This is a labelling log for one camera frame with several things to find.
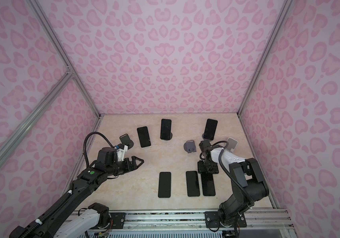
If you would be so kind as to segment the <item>purple phone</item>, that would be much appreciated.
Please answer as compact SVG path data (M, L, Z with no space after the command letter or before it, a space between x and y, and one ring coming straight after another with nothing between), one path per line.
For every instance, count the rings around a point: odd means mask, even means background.
M202 182L202 192L204 196L215 196L216 195L213 174L202 173L201 182Z

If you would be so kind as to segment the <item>grey round stand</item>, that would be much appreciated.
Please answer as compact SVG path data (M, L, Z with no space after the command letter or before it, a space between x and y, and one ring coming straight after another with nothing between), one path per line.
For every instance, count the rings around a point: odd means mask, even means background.
M134 146L133 140L129 137L129 135L123 134L119 137L122 144L126 145L128 150L131 149Z

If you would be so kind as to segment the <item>white folding phone stand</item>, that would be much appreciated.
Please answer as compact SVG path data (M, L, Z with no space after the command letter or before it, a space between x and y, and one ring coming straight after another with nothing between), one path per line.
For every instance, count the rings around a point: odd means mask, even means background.
M229 137L227 139L226 149L228 151L234 151L238 145L238 141L233 139L232 137Z

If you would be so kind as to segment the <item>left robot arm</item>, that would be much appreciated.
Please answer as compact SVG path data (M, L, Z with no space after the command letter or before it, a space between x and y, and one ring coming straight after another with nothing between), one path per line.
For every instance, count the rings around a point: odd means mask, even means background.
M47 211L26 227L18 226L11 233L11 238L53 238L62 224L73 211L96 191L110 176L120 176L137 170L144 160L136 156L119 160L117 149L102 148L90 166L72 181L69 190Z

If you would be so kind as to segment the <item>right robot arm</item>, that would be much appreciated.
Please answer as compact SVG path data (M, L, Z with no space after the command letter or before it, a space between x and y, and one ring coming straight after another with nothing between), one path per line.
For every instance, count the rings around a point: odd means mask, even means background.
M245 159L228 149L228 141L211 144L203 140L199 144L201 150L198 161L198 173L201 175L204 196L214 196L215 184L213 175L221 169L231 181L231 196L220 204L218 211L206 213L206 227L238 228L244 221L244 213L254 206L256 201L269 195L259 163L254 158Z

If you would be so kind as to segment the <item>teal phone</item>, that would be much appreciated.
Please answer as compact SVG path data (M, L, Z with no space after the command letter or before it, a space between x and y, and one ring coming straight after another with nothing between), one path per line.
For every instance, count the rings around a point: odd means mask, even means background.
M159 198L171 197L171 180L172 180L171 172L160 172L158 187Z
M200 196L199 179L197 171L186 172L186 186L188 197Z

